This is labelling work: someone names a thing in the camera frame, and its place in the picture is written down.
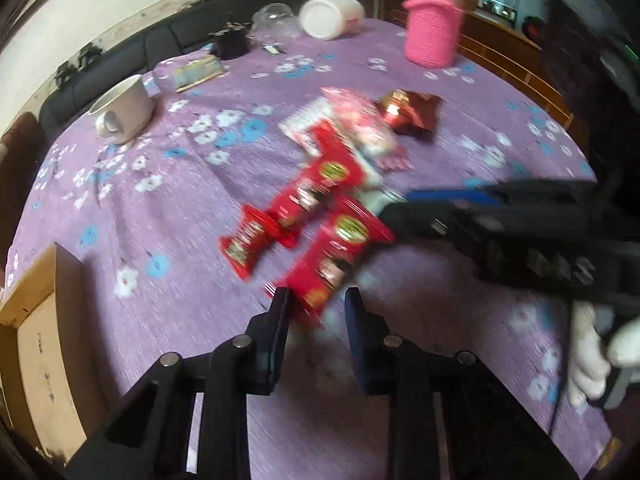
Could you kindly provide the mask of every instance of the black leather couch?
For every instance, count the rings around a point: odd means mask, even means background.
[[[210,33],[228,21],[247,23],[270,3],[287,4],[297,14],[307,0],[208,0],[197,3],[127,38],[81,70],[44,101],[39,122],[49,145],[109,88],[159,61],[211,42]]]

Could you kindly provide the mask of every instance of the pink knitted cover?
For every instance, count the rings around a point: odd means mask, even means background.
[[[404,54],[415,64],[429,68],[451,66],[465,11],[445,0],[407,0]]]

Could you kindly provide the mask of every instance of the floral tablecloth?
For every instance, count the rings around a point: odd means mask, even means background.
[[[434,143],[401,138],[415,168],[385,175],[399,192],[529,175],[592,178],[574,142],[532,101],[463,57],[447,70],[415,66],[404,58],[403,36],[368,20],[351,38],[303,38],[280,56],[254,50],[183,94],[173,92],[171,73],[202,52],[162,62],[145,75],[156,113],[135,143],[105,144],[83,116],[51,147],[10,250],[6,294],[53,241],[84,263],[111,402],[163,352],[201,354],[243,332],[268,306],[264,283],[289,269],[316,224],[296,250],[272,247],[246,283],[219,252],[218,236],[235,231],[241,204],[265,207],[299,171],[303,153],[277,124],[321,86],[444,99]],[[393,332],[425,349],[476,352],[546,427],[561,331],[546,300],[477,282],[469,261],[439,243],[380,251],[354,282]],[[317,343],[321,365],[292,345],[274,395],[248,401],[254,478],[382,478],[387,404],[350,380],[339,297]],[[608,437],[600,412],[562,405],[554,440],[581,476]]]

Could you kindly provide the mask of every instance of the cardboard box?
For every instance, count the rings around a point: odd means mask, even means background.
[[[82,263],[58,244],[0,308],[0,415],[45,457],[64,463],[105,420]]]

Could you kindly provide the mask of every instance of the white glove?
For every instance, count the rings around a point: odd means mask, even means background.
[[[606,387],[611,367],[640,365],[640,317],[628,322],[602,348],[596,332],[596,309],[591,303],[577,301],[571,326],[567,395],[572,406],[588,399],[599,399]]]

